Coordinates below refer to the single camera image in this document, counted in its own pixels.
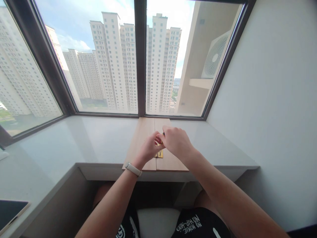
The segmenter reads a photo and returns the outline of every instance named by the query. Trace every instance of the windowsill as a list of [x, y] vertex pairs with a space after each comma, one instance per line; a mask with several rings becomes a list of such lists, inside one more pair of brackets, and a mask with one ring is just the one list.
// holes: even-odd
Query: windowsill
[[[2, 198], [30, 201], [31, 206], [1, 238], [19, 237], [76, 167], [122, 168], [137, 120], [71, 116], [8, 146], [9, 156], [0, 161]], [[220, 170], [258, 167], [208, 123], [171, 123], [184, 129]]]

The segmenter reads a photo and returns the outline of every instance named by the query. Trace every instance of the forearm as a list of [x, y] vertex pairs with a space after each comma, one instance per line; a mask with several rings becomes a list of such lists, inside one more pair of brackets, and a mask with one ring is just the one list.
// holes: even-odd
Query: forearm
[[[137, 160], [131, 164], [140, 170], [144, 166], [142, 162]], [[137, 178], [134, 173], [125, 170], [90, 214], [76, 238], [115, 237]]]
[[184, 165], [201, 183], [237, 237], [288, 237], [248, 195], [212, 166], [198, 151]]

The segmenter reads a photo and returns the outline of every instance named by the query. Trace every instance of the smartwatch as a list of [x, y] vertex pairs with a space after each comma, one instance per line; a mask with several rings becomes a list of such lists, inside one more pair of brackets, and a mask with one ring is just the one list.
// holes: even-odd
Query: smartwatch
[[136, 167], [134, 167], [130, 162], [128, 162], [125, 166], [125, 168], [127, 170], [130, 170], [132, 173], [134, 173], [135, 175], [137, 175], [138, 177], [141, 176], [142, 171], [138, 170]]

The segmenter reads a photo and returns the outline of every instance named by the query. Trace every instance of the tablet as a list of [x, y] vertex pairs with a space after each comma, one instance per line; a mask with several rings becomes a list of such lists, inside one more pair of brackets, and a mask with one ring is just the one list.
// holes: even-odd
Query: tablet
[[29, 206], [25, 201], [0, 199], [0, 236]]

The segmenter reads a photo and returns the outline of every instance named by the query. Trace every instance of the leg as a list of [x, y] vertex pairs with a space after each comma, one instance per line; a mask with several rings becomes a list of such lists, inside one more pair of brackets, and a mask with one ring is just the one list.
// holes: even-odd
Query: leg
[[215, 206], [213, 205], [212, 201], [210, 200], [210, 198], [208, 197], [207, 193], [205, 190], [202, 190], [198, 196], [196, 197], [195, 203], [194, 203], [194, 207], [203, 207], [206, 208], [210, 211], [212, 211], [214, 214], [216, 214], [223, 222], [224, 224], [227, 226], [227, 224], [225, 223], [225, 221], [222, 219], [222, 217], [220, 216], [219, 212], [217, 211], [217, 209], [215, 208]]
[[95, 206], [97, 205], [98, 202], [101, 201], [101, 199], [103, 199], [103, 197], [106, 195], [106, 193], [109, 191], [109, 189], [111, 188], [111, 186], [114, 184], [114, 182], [105, 182], [103, 185], [101, 185], [98, 188], [98, 191], [96, 193], [96, 196], [93, 200], [93, 204], [92, 204], [92, 208], [94, 209]]

